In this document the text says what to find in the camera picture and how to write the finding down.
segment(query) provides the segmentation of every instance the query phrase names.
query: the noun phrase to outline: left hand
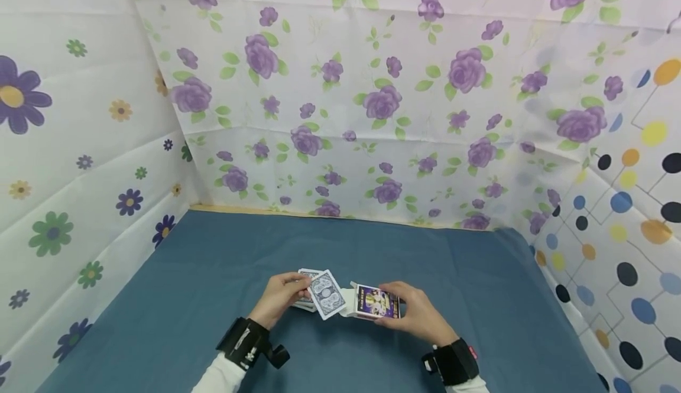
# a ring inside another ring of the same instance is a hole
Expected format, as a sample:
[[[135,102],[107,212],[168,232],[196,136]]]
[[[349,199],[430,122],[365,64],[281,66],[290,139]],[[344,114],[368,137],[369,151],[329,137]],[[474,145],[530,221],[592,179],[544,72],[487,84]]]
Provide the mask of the left hand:
[[[310,298],[306,290],[310,277],[298,272],[287,272],[270,278],[262,297],[252,309],[248,318],[271,330],[286,309],[297,299]]]

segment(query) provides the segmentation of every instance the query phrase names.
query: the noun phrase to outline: white sleeve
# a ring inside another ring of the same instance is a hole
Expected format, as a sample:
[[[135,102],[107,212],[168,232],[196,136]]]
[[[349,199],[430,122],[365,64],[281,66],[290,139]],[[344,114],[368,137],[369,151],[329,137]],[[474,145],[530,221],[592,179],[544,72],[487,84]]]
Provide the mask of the white sleeve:
[[[223,353],[219,353],[194,386],[192,393],[236,393],[245,375],[246,371],[228,361]]]

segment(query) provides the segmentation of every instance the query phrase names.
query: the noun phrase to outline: hand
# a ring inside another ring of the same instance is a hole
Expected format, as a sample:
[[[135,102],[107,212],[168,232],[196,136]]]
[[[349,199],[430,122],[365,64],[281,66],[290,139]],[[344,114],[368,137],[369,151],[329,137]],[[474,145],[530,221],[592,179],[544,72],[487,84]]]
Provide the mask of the hand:
[[[306,291],[310,286],[310,281],[310,277],[298,272],[282,273],[271,277],[262,297],[248,318],[271,330],[284,311],[297,299],[310,298],[310,293]]]
[[[430,303],[424,291],[402,281],[381,284],[379,288],[403,299],[407,303],[407,311],[401,319],[382,317],[375,321],[377,325],[408,332],[437,347],[444,347],[459,339],[445,318]]]

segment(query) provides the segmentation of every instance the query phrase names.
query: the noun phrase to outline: black wrist brace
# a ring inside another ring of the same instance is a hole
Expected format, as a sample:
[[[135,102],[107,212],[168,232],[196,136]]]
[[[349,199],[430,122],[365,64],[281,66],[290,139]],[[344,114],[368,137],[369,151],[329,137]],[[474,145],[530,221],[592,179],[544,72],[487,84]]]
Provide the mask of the black wrist brace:
[[[421,358],[429,374],[438,372],[445,386],[458,385],[480,374],[475,352],[464,339],[439,347]]]
[[[244,371],[255,365],[260,353],[264,353],[267,360],[277,369],[281,368],[290,357],[282,345],[272,350],[268,329],[242,317],[234,321],[216,349],[223,352],[225,358],[242,367]]]

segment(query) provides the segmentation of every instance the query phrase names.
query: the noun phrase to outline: right hand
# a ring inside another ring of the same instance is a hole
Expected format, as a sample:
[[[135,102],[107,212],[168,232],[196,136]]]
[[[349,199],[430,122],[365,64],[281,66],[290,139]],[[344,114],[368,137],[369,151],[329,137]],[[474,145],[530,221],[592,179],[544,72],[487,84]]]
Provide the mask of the right hand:
[[[402,281],[381,284],[379,288],[403,299],[407,303],[407,311],[400,319],[382,317],[375,321],[376,325],[408,332],[437,347],[444,347],[459,339],[445,318],[430,303],[424,291]]]

